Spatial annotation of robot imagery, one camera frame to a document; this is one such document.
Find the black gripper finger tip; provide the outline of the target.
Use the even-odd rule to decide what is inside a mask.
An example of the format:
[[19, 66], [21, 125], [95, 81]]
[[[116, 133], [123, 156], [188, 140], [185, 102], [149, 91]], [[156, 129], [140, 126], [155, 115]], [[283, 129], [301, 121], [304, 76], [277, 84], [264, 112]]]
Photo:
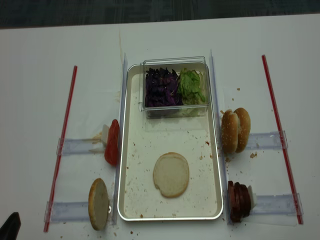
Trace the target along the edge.
[[21, 227], [18, 212], [13, 212], [0, 228], [0, 240], [16, 240]]

